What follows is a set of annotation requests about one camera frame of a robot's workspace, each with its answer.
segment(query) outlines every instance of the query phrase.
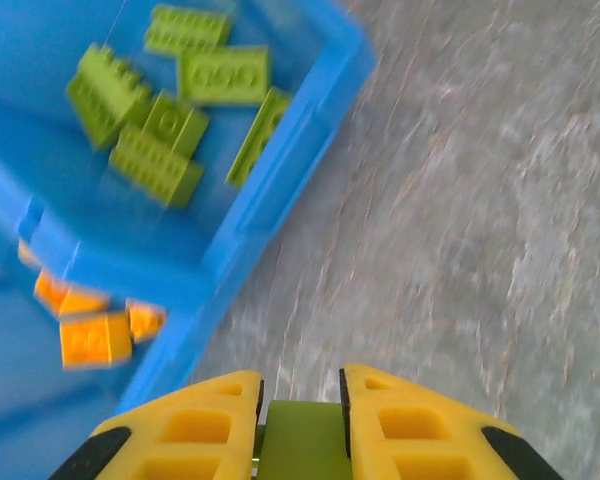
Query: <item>green block held in gripper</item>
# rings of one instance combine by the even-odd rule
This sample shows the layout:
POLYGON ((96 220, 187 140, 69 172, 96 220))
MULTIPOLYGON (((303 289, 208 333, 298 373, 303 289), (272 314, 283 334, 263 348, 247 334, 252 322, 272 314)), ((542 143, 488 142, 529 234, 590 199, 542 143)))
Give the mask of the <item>green block held in gripper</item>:
POLYGON ((247 182, 249 174, 290 104, 291 96, 276 88, 269 90, 229 170, 226 179, 228 184, 239 188, 247 182))
POLYGON ((109 165, 165 207, 186 207, 203 172, 133 124, 120 132, 109 165))
POLYGON ((230 31, 231 23, 226 15, 158 5, 151 14, 145 48, 154 53, 177 57, 187 49, 224 45, 230 31))
POLYGON ((151 90, 108 47, 91 45, 67 86, 67 96, 92 146, 112 146, 125 123, 144 124, 151 90))
POLYGON ((272 401, 258 480, 351 480, 342 406, 272 401))
POLYGON ((260 105, 269 90, 267 48, 185 50, 178 67, 180 97, 200 105, 260 105))
POLYGON ((143 131, 185 158, 191 158, 200 143, 209 118, 199 110, 176 102, 166 92, 155 99, 143 131))

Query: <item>blue storage box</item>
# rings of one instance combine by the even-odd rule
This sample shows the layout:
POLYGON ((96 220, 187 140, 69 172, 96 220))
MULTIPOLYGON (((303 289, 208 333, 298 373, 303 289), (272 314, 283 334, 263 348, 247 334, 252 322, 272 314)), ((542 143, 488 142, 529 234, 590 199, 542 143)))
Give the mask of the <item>blue storage box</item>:
POLYGON ((0 1, 0 478, 46 478, 105 417, 186 383, 374 66, 330 0, 168 3, 228 13, 229 44, 268 45, 273 84, 294 95, 239 192, 225 177, 257 109, 208 110, 195 154, 205 174, 184 211, 110 171, 64 94, 93 42, 175 92, 175 62, 143 51, 156 2, 0 1), (168 308, 160 335, 123 366, 63 372, 19 239, 58 278, 168 308))

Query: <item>concrete floor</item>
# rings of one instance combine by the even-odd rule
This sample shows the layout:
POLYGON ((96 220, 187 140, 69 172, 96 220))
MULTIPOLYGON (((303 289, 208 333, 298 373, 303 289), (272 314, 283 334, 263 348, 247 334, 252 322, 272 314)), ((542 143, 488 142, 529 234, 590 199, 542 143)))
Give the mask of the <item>concrete floor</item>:
POLYGON ((346 4, 379 69, 195 379, 364 362, 600 479, 600 0, 346 4))

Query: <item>lego brick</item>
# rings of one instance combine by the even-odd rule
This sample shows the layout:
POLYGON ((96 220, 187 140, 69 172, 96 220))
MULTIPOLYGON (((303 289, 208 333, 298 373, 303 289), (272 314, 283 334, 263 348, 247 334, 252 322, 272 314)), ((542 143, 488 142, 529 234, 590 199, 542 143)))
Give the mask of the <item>lego brick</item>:
POLYGON ((132 124, 120 132, 109 165, 168 207, 185 207, 203 172, 132 124))
POLYGON ((208 125, 207 115, 161 92, 142 130, 151 133, 173 152, 191 158, 208 125))
POLYGON ((28 267, 31 268, 40 268, 42 265, 40 260, 33 254, 33 252, 29 249, 29 246, 24 243, 22 240, 18 242, 18 259, 28 267))
POLYGON ((108 295, 66 284, 45 270, 38 275, 34 294, 58 317, 104 310, 109 306, 108 295))
POLYGON ((126 60, 116 58, 107 46, 91 45, 78 64, 78 72, 98 92, 113 117, 144 123, 149 114, 151 88, 126 60))
POLYGON ((224 45, 230 31, 231 23, 226 15, 158 5, 151 14, 145 48, 154 53, 177 57, 187 49, 224 45))
POLYGON ((253 459, 251 465, 253 468, 258 468, 260 458, 262 458, 262 445, 264 444, 264 425, 258 425, 256 429, 256 439, 253 444, 253 459))
POLYGON ((269 90, 229 170, 226 180, 228 184, 242 187, 246 183, 249 174, 258 158, 260 158, 260 154, 267 146, 271 135, 273 135, 290 104, 291 96, 276 88, 269 90))
POLYGON ((347 365, 341 381, 355 480, 516 480, 482 434, 515 434, 506 423, 363 365, 347 365))
POLYGON ((201 105, 260 105, 269 90, 267 48, 217 48, 180 56, 181 98, 201 105))
POLYGON ((152 305, 127 301, 131 335, 135 343, 155 337, 167 319, 167 313, 152 305))
POLYGON ((70 367, 110 367, 131 357, 126 312, 60 323, 62 363, 70 367))
POLYGON ((132 434, 98 480, 251 478, 261 388, 259 373, 235 372, 105 421, 92 436, 120 427, 132 434))
POLYGON ((340 405, 272 401, 258 480, 351 480, 344 443, 340 405))
POLYGON ((150 88, 106 46, 89 47, 67 97, 95 150, 111 147, 125 123, 144 124, 151 109, 150 88))
POLYGON ((112 146, 120 132, 122 120, 116 119, 109 112, 84 74, 77 73, 71 79, 67 86, 67 96, 93 149, 102 150, 112 146))

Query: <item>plastic toy brick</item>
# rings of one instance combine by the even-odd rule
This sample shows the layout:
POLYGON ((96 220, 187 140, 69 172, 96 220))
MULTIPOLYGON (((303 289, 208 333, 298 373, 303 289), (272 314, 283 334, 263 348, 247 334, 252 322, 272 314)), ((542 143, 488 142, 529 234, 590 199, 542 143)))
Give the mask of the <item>plastic toy brick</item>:
POLYGON ((131 357, 129 321, 125 312, 103 313, 60 323, 62 363, 71 367, 110 367, 131 357))
POLYGON ((142 130, 151 133, 173 152, 191 158, 208 125, 207 115, 161 92, 142 130))
POLYGON ((54 279, 42 270, 34 287, 34 294, 56 316, 104 310, 109 296, 54 279))
POLYGON ((120 132, 109 165, 169 207, 189 203, 203 172, 201 166, 132 124, 120 132))
POLYGON ((251 478, 261 392, 260 374, 245 371, 147 403, 102 423, 51 478, 251 478), (86 448, 89 442, 101 443, 103 435, 114 435, 119 441, 100 449, 86 448), (84 466, 93 464, 97 470, 85 474, 84 466))
POLYGON ((224 45, 231 31, 226 15, 192 8, 158 5, 153 9, 151 20, 145 48, 174 57, 186 49, 224 45))
POLYGON ((272 401, 258 480, 351 480, 343 440, 340 405, 272 401))
POLYGON ((155 337, 167 318, 163 309, 134 301, 127 301, 127 311, 135 343, 155 337))
POLYGON ((113 145, 124 123, 142 125, 151 108, 149 87, 106 46, 89 47, 67 96, 94 149, 113 145))
POLYGON ((120 132, 121 121, 109 112, 84 74, 77 73, 67 86, 67 95, 94 150, 110 147, 120 132))
POLYGON ((229 170, 227 183, 236 187, 242 187, 246 183, 251 170, 260 158, 260 154, 269 142, 280 120, 282 120, 290 103, 291 97, 286 93, 275 88, 269 90, 247 134, 247 138, 229 170))
POLYGON ((18 242, 18 258, 20 261, 31 268, 40 268, 40 260, 29 249, 29 246, 22 240, 18 242))
POLYGON ((187 50, 180 56, 180 96, 203 105, 260 105, 270 70, 267 48, 187 50))

